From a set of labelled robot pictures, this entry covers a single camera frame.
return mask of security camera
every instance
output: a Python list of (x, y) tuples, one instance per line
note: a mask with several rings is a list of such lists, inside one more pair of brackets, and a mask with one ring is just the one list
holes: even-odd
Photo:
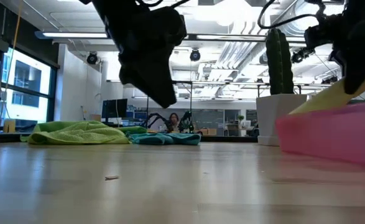
[(100, 63), (101, 60), (97, 56), (97, 52), (90, 52), (89, 56), (87, 57), (87, 63), (90, 65), (96, 65)]
[(200, 52), (198, 49), (193, 49), (192, 53), (190, 53), (190, 60), (192, 62), (197, 62), (200, 60)]

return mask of white wall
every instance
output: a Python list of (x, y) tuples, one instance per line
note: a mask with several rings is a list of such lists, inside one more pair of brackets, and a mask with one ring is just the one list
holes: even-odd
[(121, 83), (106, 82), (107, 79), (114, 80), (119, 78), (120, 63), (116, 61), (106, 61), (102, 64), (102, 84), (101, 97), (102, 100), (118, 100), (122, 99), (123, 86)]
[(65, 44), (60, 45), (55, 101), (56, 121), (81, 121), (81, 106), (89, 114), (101, 112), (102, 74), (73, 55)]

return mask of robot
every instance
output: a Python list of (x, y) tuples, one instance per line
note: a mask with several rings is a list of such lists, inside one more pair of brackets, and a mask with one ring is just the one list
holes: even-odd
[[(155, 119), (148, 124), (150, 119), (152, 119), (153, 117), (155, 117)], [(173, 127), (171, 121), (165, 119), (162, 115), (160, 115), (158, 113), (151, 113), (140, 126), (142, 126), (144, 128), (150, 128), (158, 119), (161, 119), (164, 122), (165, 127), (167, 128), (167, 130), (166, 130), (167, 133), (171, 133), (174, 130), (174, 127)], [(193, 127), (193, 123), (192, 123), (192, 112), (191, 111), (185, 112), (185, 114), (183, 115), (182, 119), (180, 120), (180, 122), (178, 124), (178, 130), (180, 131), (180, 133), (183, 133), (185, 130), (189, 130), (188, 133), (190, 133), (190, 134), (194, 133), (195, 128)]]
[[(92, 2), (105, 24), (106, 33), (119, 49), (120, 80), (131, 83), (163, 108), (176, 103), (169, 69), (169, 57), (175, 46), (187, 36), (185, 21), (174, 8), (189, 0), (151, 11), (163, 0), (148, 4), (143, 0), (80, 0)], [(332, 0), (345, 3), (341, 14), (326, 16), (322, 0), (305, 0), (317, 4), (319, 11), (304, 14), (278, 24), (264, 26), (261, 19), (275, 0), (262, 9), (258, 24), (271, 29), (304, 17), (316, 17), (319, 25), (305, 31), (307, 47), (301, 55), (315, 47), (333, 44), (330, 60), (341, 66), (345, 77), (344, 90), (353, 94), (365, 81), (365, 0)]]

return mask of yellow object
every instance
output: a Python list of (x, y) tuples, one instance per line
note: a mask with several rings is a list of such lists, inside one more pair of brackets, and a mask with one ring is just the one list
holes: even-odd
[(315, 95), (311, 100), (308, 100), (290, 114), (302, 114), (316, 110), (330, 110), (343, 107), (347, 103), (360, 94), (365, 92), (365, 81), (359, 87), (355, 94), (349, 95), (344, 92), (344, 80), (340, 79), (329, 88)]
[(101, 121), (100, 114), (90, 114), (90, 121)]
[(15, 133), (15, 122), (14, 119), (6, 119), (4, 121), (4, 133)]
[(208, 129), (208, 135), (210, 135), (210, 136), (217, 135), (217, 129), (209, 128)]

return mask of person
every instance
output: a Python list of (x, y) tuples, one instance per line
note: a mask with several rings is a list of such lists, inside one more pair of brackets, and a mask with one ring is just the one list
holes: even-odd
[(170, 114), (169, 120), (172, 123), (174, 131), (179, 131), (178, 130), (178, 124), (179, 124), (180, 118), (178, 117), (178, 115), (176, 113)]

